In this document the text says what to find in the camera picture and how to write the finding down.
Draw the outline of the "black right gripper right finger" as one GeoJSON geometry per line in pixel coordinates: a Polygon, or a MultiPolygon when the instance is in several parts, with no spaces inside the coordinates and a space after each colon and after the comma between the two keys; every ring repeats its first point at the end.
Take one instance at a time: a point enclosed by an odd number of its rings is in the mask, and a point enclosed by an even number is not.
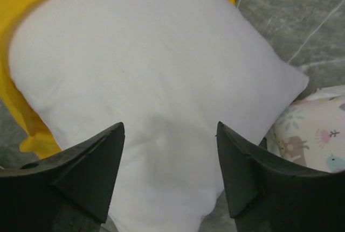
{"type": "Polygon", "coordinates": [[[344,231],[344,172],[284,160],[223,123],[216,138],[227,205],[238,231],[344,231]]]}

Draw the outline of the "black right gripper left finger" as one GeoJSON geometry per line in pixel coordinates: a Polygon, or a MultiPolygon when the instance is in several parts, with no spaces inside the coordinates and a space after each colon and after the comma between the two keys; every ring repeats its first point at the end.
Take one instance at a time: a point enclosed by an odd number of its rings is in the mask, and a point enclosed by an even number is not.
{"type": "Polygon", "coordinates": [[[1,231],[99,231],[108,216],[125,129],[17,169],[1,170],[1,231]]]}

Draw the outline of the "white pillow insert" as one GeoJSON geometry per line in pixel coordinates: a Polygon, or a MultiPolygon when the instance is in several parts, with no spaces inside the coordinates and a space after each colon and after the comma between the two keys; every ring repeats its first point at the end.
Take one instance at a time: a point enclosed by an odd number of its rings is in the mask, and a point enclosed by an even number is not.
{"type": "Polygon", "coordinates": [[[224,189],[218,122],[257,145],[309,81],[228,0],[47,0],[9,68],[63,149],[124,124],[119,231],[197,231],[224,189]]]}

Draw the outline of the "yellow cartoon pillowcase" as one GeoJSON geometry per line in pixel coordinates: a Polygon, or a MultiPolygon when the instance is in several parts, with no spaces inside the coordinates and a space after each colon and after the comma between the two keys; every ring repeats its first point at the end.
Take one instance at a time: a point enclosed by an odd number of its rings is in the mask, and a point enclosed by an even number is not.
{"type": "Polygon", "coordinates": [[[238,120],[234,55],[206,25],[215,7],[44,0],[10,39],[10,79],[62,147],[121,122],[123,147],[209,149],[218,122],[238,120]]]}

